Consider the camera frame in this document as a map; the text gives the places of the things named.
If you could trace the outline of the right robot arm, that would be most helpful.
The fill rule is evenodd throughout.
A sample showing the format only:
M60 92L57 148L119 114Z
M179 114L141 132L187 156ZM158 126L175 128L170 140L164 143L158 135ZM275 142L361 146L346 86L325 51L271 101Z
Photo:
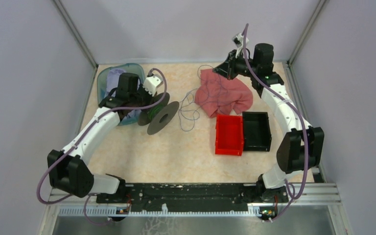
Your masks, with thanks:
M256 44L253 57L249 57L246 46L239 42L236 46L213 71L228 80L238 75L249 77L283 133L276 164L257 181L257 198L268 202L275 196L275 189L283 187L293 176L302 173L303 182L306 182L308 170L320 163L325 133L305 120L290 100L284 81L273 70L274 47L271 44Z

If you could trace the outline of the black cable spool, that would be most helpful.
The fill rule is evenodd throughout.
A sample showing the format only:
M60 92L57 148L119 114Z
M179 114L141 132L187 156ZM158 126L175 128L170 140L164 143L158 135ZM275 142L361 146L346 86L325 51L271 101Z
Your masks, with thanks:
M169 102L170 94L168 92L156 95L153 101L158 101L163 95L164 99L158 105L147 110L142 110L139 115L138 125L148 125L148 135L154 135L163 130L171 122L179 109L178 101Z

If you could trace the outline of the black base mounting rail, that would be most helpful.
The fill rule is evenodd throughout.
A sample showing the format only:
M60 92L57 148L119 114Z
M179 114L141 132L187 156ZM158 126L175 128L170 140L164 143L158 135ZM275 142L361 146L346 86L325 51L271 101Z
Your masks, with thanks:
M288 203L285 187L261 183L127 183L117 193L97 196L99 204L124 203L131 212L245 212L250 203Z

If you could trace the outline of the pink cloth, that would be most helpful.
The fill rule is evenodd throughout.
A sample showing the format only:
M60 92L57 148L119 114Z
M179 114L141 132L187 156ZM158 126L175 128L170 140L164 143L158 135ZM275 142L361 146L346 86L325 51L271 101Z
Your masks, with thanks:
M237 115L253 105L253 94L249 87L237 78L228 80L212 69L200 71L200 87L194 95L194 102L210 118L217 115Z

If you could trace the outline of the black plastic bin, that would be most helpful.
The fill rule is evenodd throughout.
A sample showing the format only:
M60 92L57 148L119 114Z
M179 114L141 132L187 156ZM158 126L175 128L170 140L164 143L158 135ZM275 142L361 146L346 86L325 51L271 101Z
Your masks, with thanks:
M269 152L272 135L267 112L243 112L244 151Z

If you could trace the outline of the teal plastic tray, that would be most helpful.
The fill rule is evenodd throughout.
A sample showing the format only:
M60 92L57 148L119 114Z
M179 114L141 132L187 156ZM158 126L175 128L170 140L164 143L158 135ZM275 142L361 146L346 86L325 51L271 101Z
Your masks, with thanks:
M118 86L112 89L104 97L106 91L106 79L110 69L120 68L127 72L119 77ZM100 72L97 77L97 100L99 107L138 107L136 93L139 86L145 81L145 73L141 65L136 63L127 63L120 66L108 67Z

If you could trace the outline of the lavender cloth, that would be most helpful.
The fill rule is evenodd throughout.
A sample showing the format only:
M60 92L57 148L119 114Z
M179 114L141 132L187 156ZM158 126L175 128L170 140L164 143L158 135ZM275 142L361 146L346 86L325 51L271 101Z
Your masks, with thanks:
M105 91L104 97L106 97L112 89L114 89L118 86L119 77L122 73L125 73L125 72L127 72L127 71L124 70L124 69L120 69L120 68L113 68L113 69L109 70L109 72L107 74L107 79L106 79L106 91ZM121 121L120 124L121 125L127 125L127 124L132 124L134 122L137 122L140 113L141 113L141 110L131 110L131 111L129 111L122 118L122 121Z

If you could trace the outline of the red plastic bin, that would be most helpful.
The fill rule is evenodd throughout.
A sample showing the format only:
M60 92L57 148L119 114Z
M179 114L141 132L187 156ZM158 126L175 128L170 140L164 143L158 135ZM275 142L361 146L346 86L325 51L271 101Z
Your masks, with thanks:
M216 116L215 154L241 156L244 147L242 116Z

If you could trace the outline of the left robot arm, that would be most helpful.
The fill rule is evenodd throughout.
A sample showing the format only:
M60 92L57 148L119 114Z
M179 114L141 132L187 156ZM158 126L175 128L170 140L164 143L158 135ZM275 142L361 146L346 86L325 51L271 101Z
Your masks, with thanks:
M61 150L47 156L49 183L53 188L83 198L90 194L107 194L114 202L126 199L127 189L111 175L95 175L88 164L107 134L118 126L126 114L152 108L157 90L166 81L149 73L144 81L135 73L119 76L117 85L99 103L96 113L84 129Z

